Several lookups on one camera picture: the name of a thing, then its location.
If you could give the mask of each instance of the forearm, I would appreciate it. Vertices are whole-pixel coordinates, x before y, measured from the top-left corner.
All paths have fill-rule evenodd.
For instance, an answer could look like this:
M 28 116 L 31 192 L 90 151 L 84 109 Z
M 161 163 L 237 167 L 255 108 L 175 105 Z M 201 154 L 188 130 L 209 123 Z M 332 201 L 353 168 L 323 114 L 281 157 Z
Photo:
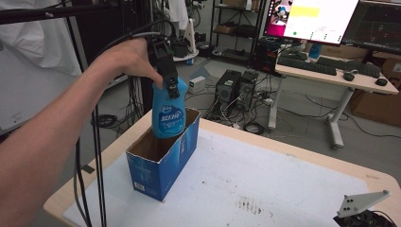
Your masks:
M 88 116 L 113 79 L 108 63 L 90 67 L 1 145 L 0 220 L 26 226 L 49 197 Z

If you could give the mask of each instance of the hand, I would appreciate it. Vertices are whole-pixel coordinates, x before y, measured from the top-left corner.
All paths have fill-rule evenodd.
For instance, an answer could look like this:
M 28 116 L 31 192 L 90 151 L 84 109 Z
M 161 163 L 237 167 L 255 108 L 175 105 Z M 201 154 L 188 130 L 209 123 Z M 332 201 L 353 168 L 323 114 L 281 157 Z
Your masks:
M 163 78 L 148 61 L 147 41 L 144 38 L 125 41 L 106 50 L 94 64 L 112 62 L 113 77 L 127 74 L 153 79 L 155 85 L 162 89 Z

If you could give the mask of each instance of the monitor screen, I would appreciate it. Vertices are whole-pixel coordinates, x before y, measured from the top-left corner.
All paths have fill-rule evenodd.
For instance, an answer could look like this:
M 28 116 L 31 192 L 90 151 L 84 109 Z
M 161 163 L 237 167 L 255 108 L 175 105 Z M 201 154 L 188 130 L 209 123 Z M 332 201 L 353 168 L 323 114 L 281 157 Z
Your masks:
M 358 0 L 271 0 L 265 36 L 340 44 Z
M 401 4 L 359 3 L 342 43 L 400 55 Z

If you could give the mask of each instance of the blue box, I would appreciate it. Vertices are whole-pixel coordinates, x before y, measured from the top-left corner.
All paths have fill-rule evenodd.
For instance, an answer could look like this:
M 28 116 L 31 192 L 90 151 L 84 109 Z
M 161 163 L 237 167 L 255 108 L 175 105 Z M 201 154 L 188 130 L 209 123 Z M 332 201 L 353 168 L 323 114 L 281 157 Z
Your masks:
M 197 147 L 200 114 L 186 108 L 181 135 L 158 139 L 149 128 L 130 146 L 126 154 L 134 190 L 163 201 Z

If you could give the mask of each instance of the white box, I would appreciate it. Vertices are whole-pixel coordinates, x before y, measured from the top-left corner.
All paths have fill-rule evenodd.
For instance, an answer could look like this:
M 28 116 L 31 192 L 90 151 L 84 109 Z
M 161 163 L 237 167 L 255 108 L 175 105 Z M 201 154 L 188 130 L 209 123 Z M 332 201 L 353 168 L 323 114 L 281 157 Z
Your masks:
M 198 93 L 202 91 L 205 87 L 206 79 L 204 77 L 197 77 L 195 79 L 189 80 L 188 92 L 191 94 Z

